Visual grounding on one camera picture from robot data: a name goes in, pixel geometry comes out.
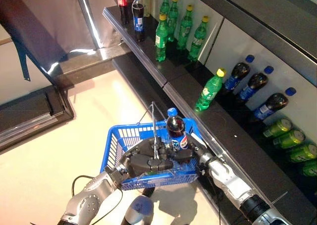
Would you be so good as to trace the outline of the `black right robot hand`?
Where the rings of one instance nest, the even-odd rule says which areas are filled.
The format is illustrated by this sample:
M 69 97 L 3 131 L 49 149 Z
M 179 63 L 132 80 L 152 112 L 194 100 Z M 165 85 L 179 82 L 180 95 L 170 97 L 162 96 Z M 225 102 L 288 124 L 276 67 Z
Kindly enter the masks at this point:
M 187 163 L 192 158 L 196 158 L 199 159 L 199 163 L 205 164 L 206 162 L 203 162 L 202 157 L 208 154 L 209 151 L 204 141 L 194 132 L 191 134 L 186 133 L 186 138 L 188 148 L 173 152 L 170 157 L 178 163 Z

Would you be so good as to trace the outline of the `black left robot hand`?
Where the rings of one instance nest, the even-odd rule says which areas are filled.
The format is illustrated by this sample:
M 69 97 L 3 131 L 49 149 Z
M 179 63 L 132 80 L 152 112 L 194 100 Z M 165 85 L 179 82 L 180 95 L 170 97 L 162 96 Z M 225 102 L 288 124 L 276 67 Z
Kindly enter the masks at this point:
M 159 158 L 155 158 L 155 138 L 142 139 L 127 150 L 120 159 L 130 178 L 138 177 L 146 172 L 158 172 L 173 168 L 172 160 L 167 158 L 164 143 L 157 138 Z

